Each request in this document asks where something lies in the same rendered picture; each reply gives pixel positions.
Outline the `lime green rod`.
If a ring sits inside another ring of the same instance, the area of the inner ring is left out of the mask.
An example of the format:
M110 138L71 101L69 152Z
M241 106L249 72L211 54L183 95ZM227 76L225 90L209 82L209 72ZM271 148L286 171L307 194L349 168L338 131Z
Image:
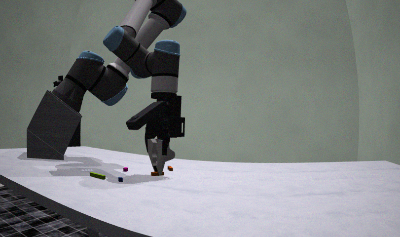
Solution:
M91 177L95 177L95 178L99 178L99 179L103 179L103 180L106 179L106 176L105 176L105 175L98 174L98 173L94 173L94 172L90 172L90 176L91 176Z

